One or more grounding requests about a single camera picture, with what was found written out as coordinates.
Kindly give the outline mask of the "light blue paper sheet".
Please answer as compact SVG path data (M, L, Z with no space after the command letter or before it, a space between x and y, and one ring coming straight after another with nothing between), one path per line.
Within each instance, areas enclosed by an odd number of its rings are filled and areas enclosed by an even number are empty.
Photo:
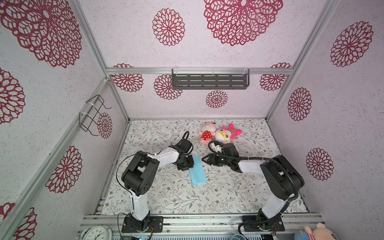
M194 167L189 169L192 185L200 185L207 182L200 156L193 156Z

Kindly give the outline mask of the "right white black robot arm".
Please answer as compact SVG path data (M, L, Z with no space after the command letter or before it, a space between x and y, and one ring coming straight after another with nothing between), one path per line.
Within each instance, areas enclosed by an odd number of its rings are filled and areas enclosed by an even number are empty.
M264 221L276 219L283 214L291 202L299 197L305 185L303 177L282 155L273 158L241 157L234 144L209 142L210 154L202 158L208 165L228 166L237 173L263 175L271 190L267 202L259 211Z

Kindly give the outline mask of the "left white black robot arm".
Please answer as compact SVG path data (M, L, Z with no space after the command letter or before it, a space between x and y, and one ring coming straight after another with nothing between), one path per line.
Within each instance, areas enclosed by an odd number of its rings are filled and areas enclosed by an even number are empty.
M139 223L150 214L147 192L150 190L159 168L173 164L179 171L194 167L193 144L180 140L176 145L161 150L158 154L137 152L122 174L121 181L132 194L133 210L131 216Z

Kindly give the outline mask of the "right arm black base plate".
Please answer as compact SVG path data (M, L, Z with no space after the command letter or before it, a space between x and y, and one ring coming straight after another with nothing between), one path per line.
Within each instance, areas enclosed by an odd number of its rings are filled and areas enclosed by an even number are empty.
M246 232L283 232L285 226L282 218L264 220L260 216L243 216L243 227Z

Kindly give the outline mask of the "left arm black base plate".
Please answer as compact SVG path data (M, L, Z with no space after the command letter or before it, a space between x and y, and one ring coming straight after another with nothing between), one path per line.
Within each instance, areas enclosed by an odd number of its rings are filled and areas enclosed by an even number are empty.
M163 231L163 217L147 216L139 221L128 215L124 218L123 233L161 233Z

